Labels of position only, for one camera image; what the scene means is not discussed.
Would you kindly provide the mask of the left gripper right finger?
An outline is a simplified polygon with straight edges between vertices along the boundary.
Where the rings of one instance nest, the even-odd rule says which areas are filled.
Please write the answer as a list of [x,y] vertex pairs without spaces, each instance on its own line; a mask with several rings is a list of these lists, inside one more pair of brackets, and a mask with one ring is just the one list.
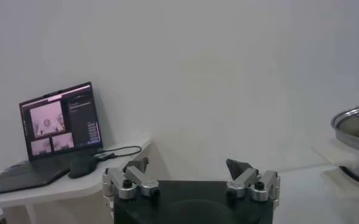
[[232,180],[227,182],[227,197],[233,201],[244,198],[249,191],[253,201],[279,201],[280,176],[274,170],[260,173],[249,163],[226,160]]

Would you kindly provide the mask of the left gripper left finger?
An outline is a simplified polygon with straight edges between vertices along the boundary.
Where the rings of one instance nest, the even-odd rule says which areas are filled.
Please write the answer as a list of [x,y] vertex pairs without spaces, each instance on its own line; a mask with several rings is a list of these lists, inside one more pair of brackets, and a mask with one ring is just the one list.
[[121,200],[131,200],[139,192],[144,197],[154,198],[160,194],[160,184],[147,176],[136,163],[147,166],[148,162],[134,161],[125,169],[106,168],[102,174],[102,194],[106,198],[117,196]]

